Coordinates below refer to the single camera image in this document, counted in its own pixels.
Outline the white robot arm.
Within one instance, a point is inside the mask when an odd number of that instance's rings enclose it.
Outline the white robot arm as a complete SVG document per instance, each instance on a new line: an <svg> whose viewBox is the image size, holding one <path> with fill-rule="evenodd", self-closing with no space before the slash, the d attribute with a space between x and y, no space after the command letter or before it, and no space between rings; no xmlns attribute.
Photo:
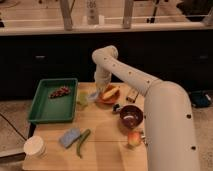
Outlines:
<svg viewBox="0 0 213 171"><path fill-rule="evenodd" d="M187 92L118 60L110 45L92 53L95 83L102 89L116 76L144 97L148 171L200 171L192 107Z"/></svg>

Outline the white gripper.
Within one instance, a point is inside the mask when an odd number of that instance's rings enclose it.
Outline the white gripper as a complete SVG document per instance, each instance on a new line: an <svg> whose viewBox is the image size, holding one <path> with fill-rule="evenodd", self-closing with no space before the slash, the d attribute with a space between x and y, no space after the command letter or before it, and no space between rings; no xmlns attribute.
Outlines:
<svg viewBox="0 0 213 171"><path fill-rule="evenodd" d="M111 82L111 73L104 68L97 66L94 73L96 88L99 92L104 92Z"/></svg>

